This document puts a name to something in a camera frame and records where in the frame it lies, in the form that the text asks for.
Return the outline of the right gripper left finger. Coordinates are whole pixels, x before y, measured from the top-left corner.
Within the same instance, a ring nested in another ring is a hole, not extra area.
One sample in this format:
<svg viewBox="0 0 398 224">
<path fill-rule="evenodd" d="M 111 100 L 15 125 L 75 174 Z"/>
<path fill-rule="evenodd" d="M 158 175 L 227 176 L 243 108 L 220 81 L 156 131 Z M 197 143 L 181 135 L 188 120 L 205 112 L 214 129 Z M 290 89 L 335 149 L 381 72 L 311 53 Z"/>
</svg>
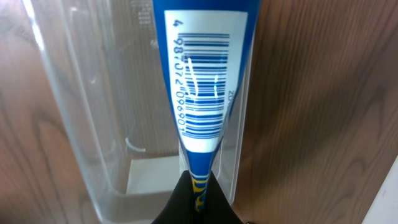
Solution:
<svg viewBox="0 0 398 224">
<path fill-rule="evenodd" d="M 166 206 L 152 222 L 153 224 L 193 223 L 194 202 L 191 175 L 184 171 Z"/>
</svg>

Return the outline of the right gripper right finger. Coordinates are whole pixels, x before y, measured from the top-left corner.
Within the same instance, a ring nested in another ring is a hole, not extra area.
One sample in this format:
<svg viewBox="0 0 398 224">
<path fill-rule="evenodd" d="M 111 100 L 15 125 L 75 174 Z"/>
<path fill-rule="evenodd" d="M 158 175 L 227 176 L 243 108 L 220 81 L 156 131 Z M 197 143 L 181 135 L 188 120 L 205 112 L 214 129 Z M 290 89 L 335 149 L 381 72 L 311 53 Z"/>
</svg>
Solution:
<svg viewBox="0 0 398 224">
<path fill-rule="evenodd" d="M 206 191 L 205 224 L 243 224 L 226 199 L 215 175 L 211 173 Z"/>
</svg>

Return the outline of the blue Kool Fever box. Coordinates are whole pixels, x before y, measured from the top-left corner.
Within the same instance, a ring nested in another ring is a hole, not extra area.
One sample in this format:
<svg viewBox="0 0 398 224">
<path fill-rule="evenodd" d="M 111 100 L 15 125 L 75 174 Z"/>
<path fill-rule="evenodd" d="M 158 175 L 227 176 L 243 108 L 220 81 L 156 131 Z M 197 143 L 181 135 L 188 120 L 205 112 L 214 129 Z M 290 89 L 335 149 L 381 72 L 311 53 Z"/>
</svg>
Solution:
<svg viewBox="0 0 398 224">
<path fill-rule="evenodd" d="M 155 28 L 170 108 L 205 208 L 211 167 L 243 80 L 259 0 L 157 0 Z"/>
</svg>

